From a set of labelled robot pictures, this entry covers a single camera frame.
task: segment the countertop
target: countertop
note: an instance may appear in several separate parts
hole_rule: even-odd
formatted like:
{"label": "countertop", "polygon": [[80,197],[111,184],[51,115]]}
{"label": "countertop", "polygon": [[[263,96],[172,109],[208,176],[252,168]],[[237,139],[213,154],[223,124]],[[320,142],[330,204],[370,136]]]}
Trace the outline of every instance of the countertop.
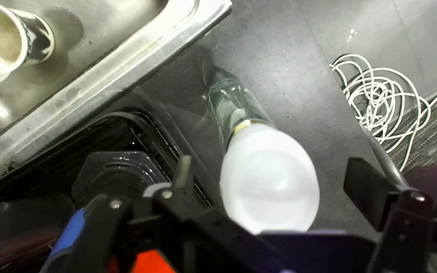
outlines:
{"label": "countertop", "polygon": [[377,167],[378,162],[299,3],[236,0],[233,5],[232,14],[213,31],[111,108],[135,105],[143,96],[162,103],[218,193],[223,151],[202,74],[210,63],[226,69],[253,92],[277,128],[310,155],[321,190],[312,228],[376,238],[342,187],[349,157],[363,157]]}

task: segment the metal screw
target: metal screw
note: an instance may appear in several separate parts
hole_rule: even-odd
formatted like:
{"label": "metal screw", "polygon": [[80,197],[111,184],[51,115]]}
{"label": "metal screw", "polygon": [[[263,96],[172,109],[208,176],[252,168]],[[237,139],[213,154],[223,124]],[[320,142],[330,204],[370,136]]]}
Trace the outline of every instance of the metal screw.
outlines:
{"label": "metal screw", "polygon": [[426,200],[426,197],[424,197],[422,194],[420,194],[417,191],[412,192],[411,197],[418,200],[419,202],[424,202]]}
{"label": "metal screw", "polygon": [[173,192],[171,190],[164,190],[161,193],[161,196],[165,199],[170,199],[172,197],[172,195],[173,195]]}
{"label": "metal screw", "polygon": [[109,207],[111,207],[111,209],[119,209],[121,204],[123,204],[123,201],[114,199],[109,203]]}

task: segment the coiled white cable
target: coiled white cable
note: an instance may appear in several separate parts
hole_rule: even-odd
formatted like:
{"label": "coiled white cable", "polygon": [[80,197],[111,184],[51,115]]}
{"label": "coiled white cable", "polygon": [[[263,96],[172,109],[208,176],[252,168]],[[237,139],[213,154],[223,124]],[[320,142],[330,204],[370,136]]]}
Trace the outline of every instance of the coiled white cable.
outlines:
{"label": "coiled white cable", "polygon": [[[345,72],[341,69],[342,66],[353,66],[358,71],[357,76],[347,80]],[[343,86],[345,86],[343,94],[348,104],[355,110],[355,117],[360,125],[372,132],[380,143],[394,140],[393,145],[386,150],[387,153],[392,152],[407,136],[410,136],[404,161],[399,168],[402,171],[409,159],[416,132],[423,129],[431,117],[431,107],[437,102],[437,95],[431,102],[427,102],[419,96],[414,83],[404,74],[386,67],[372,68],[369,61],[358,54],[342,55],[333,64],[330,64],[330,67],[333,72],[338,73],[343,81]],[[386,71],[401,77],[409,85],[410,92],[405,92],[399,83],[390,78],[375,75],[377,71]],[[367,101],[364,109],[359,109],[356,105],[358,100],[355,99],[358,97],[364,97]],[[416,101],[417,118],[412,121],[411,126],[405,132],[398,132],[406,110],[407,97],[413,97]],[[396,104],[399,103],[400,106],[396,110]],[[391,122],[396,117],[398,117],[397,121],[392,125]]]}

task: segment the black and white paper cup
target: black and white paper cup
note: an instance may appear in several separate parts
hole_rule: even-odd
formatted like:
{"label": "black and white paper cup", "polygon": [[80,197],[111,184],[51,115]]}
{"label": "black and white paper cup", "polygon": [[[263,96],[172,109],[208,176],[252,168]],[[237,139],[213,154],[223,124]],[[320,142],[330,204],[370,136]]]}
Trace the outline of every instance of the black and white paper cup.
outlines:
{"label": "black and white paper cup", "polygon": [[52,30],[42,18],[0,5],[0,82],[18,67],[45,61],[54,48]]}

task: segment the plastic bottle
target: plastic bottle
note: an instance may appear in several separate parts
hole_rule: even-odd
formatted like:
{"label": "plastic bottle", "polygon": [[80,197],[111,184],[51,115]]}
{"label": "plastic bottle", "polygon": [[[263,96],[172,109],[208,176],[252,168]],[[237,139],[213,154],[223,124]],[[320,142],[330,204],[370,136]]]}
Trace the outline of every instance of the plastic bottle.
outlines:
{"label": "plastic bottle", "polygon": [[219,71],[209,86],[226,150],[220,189],[229,217],[253,234],[307,231],[318,211],[319,186],[305,149],[274,127],[233,74]]}

